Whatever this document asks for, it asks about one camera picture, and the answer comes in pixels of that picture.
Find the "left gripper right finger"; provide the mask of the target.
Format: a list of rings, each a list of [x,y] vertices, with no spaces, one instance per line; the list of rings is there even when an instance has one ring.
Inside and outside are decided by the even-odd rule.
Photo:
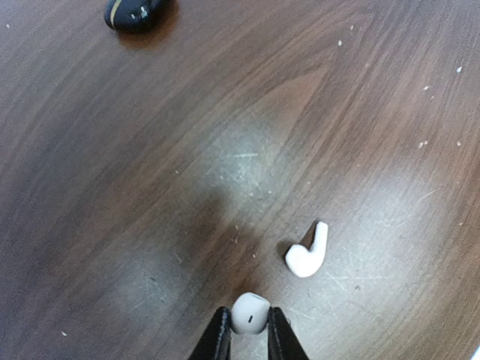
[[[279,307],[268,310],[268,360],[308,360],[284,312]]]

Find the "black earbud charging case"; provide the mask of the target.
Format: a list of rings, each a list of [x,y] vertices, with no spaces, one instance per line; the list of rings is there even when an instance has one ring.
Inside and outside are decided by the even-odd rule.
[[[103,19],[114,31],[145,33],[152,30],[172,6],[173,1],[167,0],[110,0]]]

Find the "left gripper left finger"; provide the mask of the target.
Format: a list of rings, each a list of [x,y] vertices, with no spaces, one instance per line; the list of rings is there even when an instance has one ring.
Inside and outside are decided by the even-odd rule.
[[[231,344],[231,312],[219,307],[189,356],[189,360],[229,360]]]

